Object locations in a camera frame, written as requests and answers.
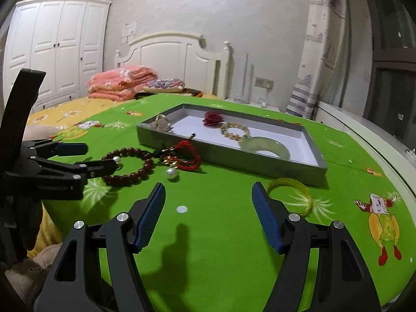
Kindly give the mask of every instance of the white headboard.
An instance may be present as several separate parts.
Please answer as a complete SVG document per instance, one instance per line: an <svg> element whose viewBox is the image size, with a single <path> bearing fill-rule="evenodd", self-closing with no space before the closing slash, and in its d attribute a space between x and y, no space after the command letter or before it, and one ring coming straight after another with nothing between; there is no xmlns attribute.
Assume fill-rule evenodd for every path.
<svg viewBox="0 0 416 312"><path fill-rule="evenodd" d="M210 53L200 46L200 34L161 31L136 38L130 52L121 57L116 51L114 66L142 65L153 68L160 79L181 79L187 88L225 99L230 61L230 43L221 53Z"/></svg>

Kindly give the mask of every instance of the patterned curtain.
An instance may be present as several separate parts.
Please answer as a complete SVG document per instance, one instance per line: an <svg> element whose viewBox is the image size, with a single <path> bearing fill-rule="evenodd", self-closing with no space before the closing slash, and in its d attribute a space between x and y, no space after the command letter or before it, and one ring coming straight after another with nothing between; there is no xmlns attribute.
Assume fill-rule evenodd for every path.
<svg viewBox="0 0 416 312"><path fill-rule="evenodd" d="M347 0L310 0L298 79L286 113L310 119L329 85L344 40Z"/></svg>

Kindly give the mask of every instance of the green bedsheet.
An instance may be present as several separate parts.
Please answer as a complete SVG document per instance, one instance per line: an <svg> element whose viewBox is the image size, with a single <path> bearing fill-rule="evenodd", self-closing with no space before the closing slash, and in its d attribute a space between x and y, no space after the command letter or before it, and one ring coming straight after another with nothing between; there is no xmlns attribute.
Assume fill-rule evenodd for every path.
<svg viewBox="0 0 416 312"><path fill-rule="evenodd" d="M140 147L135 125L149 117L182 103L194 103L224 108L254 115L282 119L305 126L315 140L328 164L324 186L309 187L314 199L309 222L330 224L333 220L345 223L361 250L372 274L381 304L389 302L405 287L415 271L415 226L410 213L392 183L383 176L380 166L346 133L323 124L283 113L224 101L196 99L177 95L155 95L109 109L91 117L103 128L93 127L78 139L85 142L89 152L85 157L61 157L57 160L74 163L86 157L100 159L108 151L122 147ZM127 111L141 112L142 117ZM141 167L140 160L123 159L120 174ZM367 172L371 168L376 174ZM104 223L116 214L128 211L133 203L146 198L157 182L166 186L166 205L151 242L136 260L144 285L156 311L177 312L255 312L262 311L271 292L282 256L275 254L265 240L263 230L251 201L251 187L261 181L267 187L270 179L203 163L200 171L180 171L177 182L169 182L166 167L157 166L149 180L123 189L111 189L101 179L90 180L82 201L44 201L57 226L68 233L77 220L89 225ZM370 203L370 194L383 197L389 203L384 218L396 218L400 237L397 248L402 259L393 251L393 234L384 235L388 260L379 265L381 249L372 238L379 217L363 212L354 200ZM300 212L302 197L295 190L280 187L272 197L286 203L288 209ZM186 213L176 208L185 205ZM299 311L309 307L313 293L317 250L311 251L307 282ZM105 252L101 253L103 277L110 281Z"/></svg>

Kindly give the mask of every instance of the wardrobe door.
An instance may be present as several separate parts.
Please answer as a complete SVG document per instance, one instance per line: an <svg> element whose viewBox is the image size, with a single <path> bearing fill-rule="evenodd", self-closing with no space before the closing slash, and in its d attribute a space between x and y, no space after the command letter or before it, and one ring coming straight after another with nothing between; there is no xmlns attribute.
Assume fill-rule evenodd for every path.
<svg viewBox="0 0 416 312"><path fill-rule="evenodd" d="M82 26L80 51L80 90L87 95L90 78L103 71L103 46L108 5L88 2Z"/></svg>
<svg viewBox="0 0 416 312"><path fill-rule="evenodd" d="M16 7L3 62L4 105L22 68L30 68L30 51L40 2Z"/></svg>
<svg viewBox="0 0 416 312"><path fill-rule="evenodd" d="M56 48L56 92L63 95L80 89L80 41L86 2L65 1Z"/></svg>
<svg viewBox="0 0 416 312"><path fill-rule="evenodd" d="M37 15L30 68L46 72L39 89L38 101L56 95L55 56L63 5L63 1L42 2Z"/></svg>

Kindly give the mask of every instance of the jewelry tray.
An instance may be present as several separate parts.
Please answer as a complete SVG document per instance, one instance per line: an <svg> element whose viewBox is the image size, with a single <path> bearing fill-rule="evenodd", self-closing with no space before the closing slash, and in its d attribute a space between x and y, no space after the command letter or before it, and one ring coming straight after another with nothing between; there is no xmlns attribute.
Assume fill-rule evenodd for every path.
<svg viewBox="0 0 416 312"><path fill-rule="evenodd" d="M220 126L212 128L203 125L202 121L208 111L221 114L224 123L247 126L251 136L268 137L282 143L290 152L290 160L281 159L269 151L242 151L237 141L221 134ZM181 104L162 114L169 120L172 129L168 132L157 131L156 116L139 123L137 133L140 144L166 148L194 133L196 136L192 139L192 144L204 162L272 178L294 178L307 185L321 186L324 182L328 166L303 126L192 104ZM229 131L243 134L236 128L230 128Z"/></svg>

